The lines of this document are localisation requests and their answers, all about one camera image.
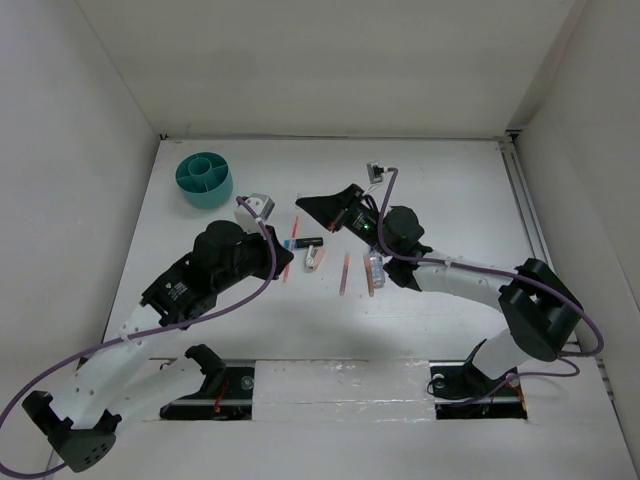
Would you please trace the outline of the pink pen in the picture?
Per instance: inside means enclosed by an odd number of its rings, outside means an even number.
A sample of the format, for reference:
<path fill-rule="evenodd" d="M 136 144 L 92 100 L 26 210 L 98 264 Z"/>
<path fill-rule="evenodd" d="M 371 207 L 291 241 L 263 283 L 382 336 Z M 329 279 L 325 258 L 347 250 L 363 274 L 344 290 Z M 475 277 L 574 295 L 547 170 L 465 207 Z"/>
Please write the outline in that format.
<path fill-rule="evenodd" d="M 343 259 L 343 264 L 342 264 L 342 271 L 341 271 L 341 278 L 340 278 L 340 285 L 339 285 L 339 295 L 340 296 L 344 296 L 345 292 L 346 292 L 346 286 L 347 286 L 347 281 L 348 281 L 348 273 L 349 273 L 349 266 L 350 266 L 350 253 L 347 252 L 344 255 L 344 259 Z"/>

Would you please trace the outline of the red fineliner pen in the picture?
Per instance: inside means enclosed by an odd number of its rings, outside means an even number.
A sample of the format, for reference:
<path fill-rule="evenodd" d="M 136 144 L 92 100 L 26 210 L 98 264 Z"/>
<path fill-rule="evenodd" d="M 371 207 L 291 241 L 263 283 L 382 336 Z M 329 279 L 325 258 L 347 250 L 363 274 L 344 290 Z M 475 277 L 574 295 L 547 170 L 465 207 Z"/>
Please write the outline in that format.
<path fill-rule="evenodd" d="M 296 215 L 295 219 L 294 219 L 294 224 L 293 224 L 293 227 L 292 227 L 290 240 L 289 240 L 289 247 L 288 247 L 288 250 L 292 255 L 294 255 L 295 241 L 296 241 L 298 226 L 299 226 L 299 215 Z M 286 283 L 288 281 L 289 272 L 290 272 L 290 266 L 291 266 L 292 261 L 293 261 L 293 259 L 289 261 L 289 263 L 286 265 L 285 269 L 283 270 L 283 273 L 282 273 L 282 283 L 283 283 L 283 285 L 286 285 Z"/>

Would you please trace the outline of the orange pen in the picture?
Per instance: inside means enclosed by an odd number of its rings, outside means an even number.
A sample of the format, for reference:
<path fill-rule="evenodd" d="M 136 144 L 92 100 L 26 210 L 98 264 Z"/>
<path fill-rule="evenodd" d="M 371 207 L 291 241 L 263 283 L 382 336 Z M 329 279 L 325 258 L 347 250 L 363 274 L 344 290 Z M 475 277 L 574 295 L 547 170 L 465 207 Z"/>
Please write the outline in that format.
<path fill-rule="evenodd" d="M 364 265 L 368 295 L 369 297 L 374 297 L 375 287 L 374 287 L 373 276 L 372 276 L 371 257 L 368 253 L 363 255 L 363 265 Z"/>

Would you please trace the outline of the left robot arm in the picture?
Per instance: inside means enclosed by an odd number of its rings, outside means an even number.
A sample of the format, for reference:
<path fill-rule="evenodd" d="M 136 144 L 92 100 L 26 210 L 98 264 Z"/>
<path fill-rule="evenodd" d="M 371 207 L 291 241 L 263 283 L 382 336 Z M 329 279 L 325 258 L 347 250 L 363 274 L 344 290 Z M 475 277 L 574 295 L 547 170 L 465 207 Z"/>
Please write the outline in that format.
<path fill-rule="evenodd" d="M 247 233 L 231 221 L 212 222 L 193 249 L 144 291 L 111 342 L 89 354 L 65 384 L 31 392 L 23 410 L 68 468 L 79 473 L 93 467 L 126 426 L 181 397 L 208 397 L 223 387 L 226 364 L 204 344 L 143 380 L 133 378 L 193 320 L 213 310 L 223 292 L 248 277 L 274 280 L 293 258 L 271 226 Z"/>

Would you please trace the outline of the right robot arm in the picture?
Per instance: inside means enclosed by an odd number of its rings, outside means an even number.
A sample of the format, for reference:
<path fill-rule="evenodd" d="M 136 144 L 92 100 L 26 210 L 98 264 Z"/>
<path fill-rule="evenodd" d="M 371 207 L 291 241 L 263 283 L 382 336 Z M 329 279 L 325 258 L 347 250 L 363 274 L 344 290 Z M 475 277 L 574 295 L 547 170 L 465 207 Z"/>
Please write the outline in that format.
<path fill-rule="evenodd" d="M 432 368 L 434 395 L 480 396 L 529 360 L 566 358 L 581 306 L 546 263 L 528 259 L 498 272 L 455 260 L 421 243 L 424 229 L 412 209 L 378 205 L 356 184 L 333 195 L 301 197 L 296 205 L 327 231 L 346 229 L 385 257 L 384 270 L 397 286 L 459 297 L 502 314 L 505 329 L 481 341 L 462 363 Z"/>

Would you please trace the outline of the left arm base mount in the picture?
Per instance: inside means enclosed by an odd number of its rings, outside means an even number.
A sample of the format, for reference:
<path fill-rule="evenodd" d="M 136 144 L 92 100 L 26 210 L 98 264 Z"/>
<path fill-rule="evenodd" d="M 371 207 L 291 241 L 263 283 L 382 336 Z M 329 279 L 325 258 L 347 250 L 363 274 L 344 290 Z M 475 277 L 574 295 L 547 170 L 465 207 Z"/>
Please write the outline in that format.
<path fill-rule="evenodd" d="M 199 389 L 160 409 L 167 421 L 249 421 L 253 413 L 256 362 L 222 360 L 204 344 L 190 347 L 185 356 L 204 373 Z"/>

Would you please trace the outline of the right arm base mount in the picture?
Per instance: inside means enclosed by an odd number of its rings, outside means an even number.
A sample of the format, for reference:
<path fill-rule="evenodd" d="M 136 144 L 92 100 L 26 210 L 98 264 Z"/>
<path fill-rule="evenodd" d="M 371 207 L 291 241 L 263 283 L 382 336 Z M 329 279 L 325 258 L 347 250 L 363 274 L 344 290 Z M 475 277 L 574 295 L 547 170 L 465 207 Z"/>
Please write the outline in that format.
<path fill-rule="evenodd" d="M 497 389 L 503 374 L 489 379 L 472 365 L 479 343 L 464 361 L 436 361 L 430 364 L 426 393 L 435 399 L 437 420 L 487 420 L 528 418 L 522 389 L 518 383 Z"/>

